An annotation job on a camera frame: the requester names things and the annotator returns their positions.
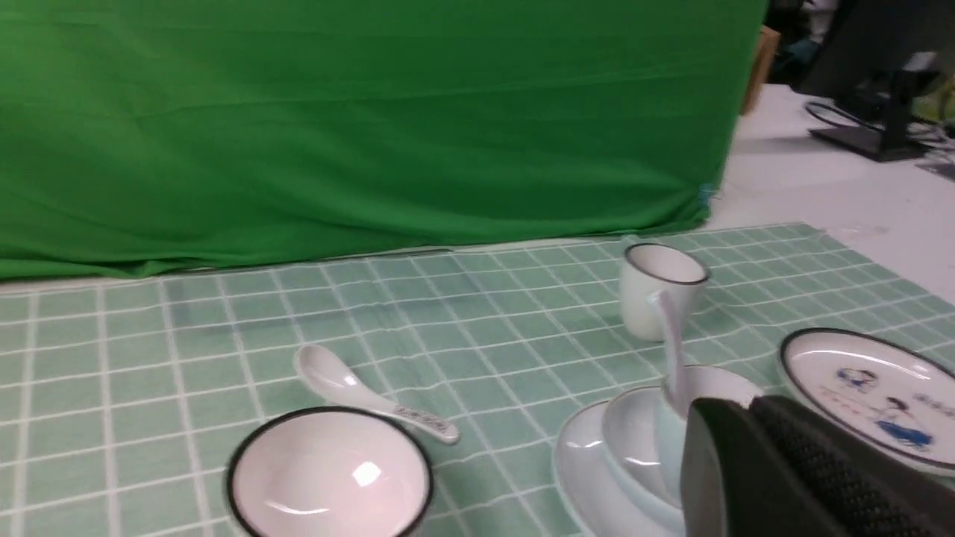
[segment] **cartoon figure print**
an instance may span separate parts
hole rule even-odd
[[[876,374],[865,369],[843,367],[836,371],[836,378],[838,378],[844,386],[863,394],[869,393],[870,390],[879,384],[879,378]]]
[[[871,419],[883,433],[906,447],[919,451],[930,449],[934,441],[932,435],[928,434],[925,427],[912,416],[905,401],[897,397],[886,397],[885,403],[881,407],[876,407],[866,400],[867,397],[850,395],[850,393],[865,395],[878,386],[879,377],[875,373],[864,369],[843,367],[836,370],[836,379],[841,384],[841,390],[823,388],[824,394],[832,401],[856,416]]]
[[[879,428],[902,445],[928,451],[934,439],[908,412],[908,404],[895,397],[886,397],[885,406],[876,411],[873,421]]]

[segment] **ceramic spoon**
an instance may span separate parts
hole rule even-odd
[[[664,349],[667,352],[667,388],[673,409],[680,416],[686,416],[690,411],[690,398],[687,394],[687,379],[684,375],[683,335],[680,323],[677,321],[676,307],[673,299],[665,290],[658,290],[647,297],[653,306],[657,320],[663,327]]]
[[[306,345],[299,349],[295,354],[295,369],[312,392],[329,401],[404,421],[447,444],[453,444],[461,437],[457,427],[447,420],[379,396],[363,384],[341,358],[325,347]]]

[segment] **white table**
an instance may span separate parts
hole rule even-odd
[[[806,97],[766,86],[737,125],[707,227],[805,222],[955,303],[955,183],[809,137]]]

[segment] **monitor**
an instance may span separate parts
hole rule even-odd
[[[908,136],[912,104],[950,69],[955,0],[842,0],[797,93],[830,97],[865,119],[810,131],[874,161],[899,161],[927,148]]]

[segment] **black bowl rim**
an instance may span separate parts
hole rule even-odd
[[[225,498],[227,499],[229,510],[232,512],[232,516],[235,517],[236,521],[239,522],[239,525],[248,532],[252,537],[281,537],[278,535],[266,535],[262,533],[259,529],[253,526],[248,520],[245,519],[242,511],[239,509],[239,504],[236,502],[235,491],[233,482],[235,481],[236,470],[239,467],[239,462],[242,461],[245,451],[250,445],[252,445],[255,440],[258,440],[263,434],[268,432],[273,427],[281,425],[286,421],[292,419],[300,418],[302,416],[308,416],[312,414],[324,414],[327,412],[340,412],[348,414],[357,414],[359,416],[364,416],[366,418],[377,419],[379,421],[384,421],[389,424],[394,430],[399,432],[404,436],[408,441],[412,443],[415,449],[417,449],[418,454],[421,456],[421,459],[424,461],[425,468],[428,471],[428,493],[425,496],[424,503],[421,505],[421,509],[415,515],[414,519],[405,526],[400,532],[395,534],[393,537],[407,537],[414,532],[418,526],[421,525],[421,522],[424,520],[424,515],[428,511],[428,506],[431,504],[431,500],[435,495],[435,472],[432,469],[431,459],[428,457],[428,453],[425,452],[424,448],[421,446],[421,443],[413,436],[411,436],[408,431],[404,430],[395,422],[393,419],[384,418],[378,416],[371,412],[361,410],[359,408],[353,408],[350,406],[317,406],[312,408],[303,408],[301,410],[295,410],[287,414],[282,414],[278,418],[271,419],[266,423],[260,425],[256,430],[252,431],[245,439],[239,444],[239,447],[232,452],[232,456],[229,458],[229,465],[226,469],[225,474]]]

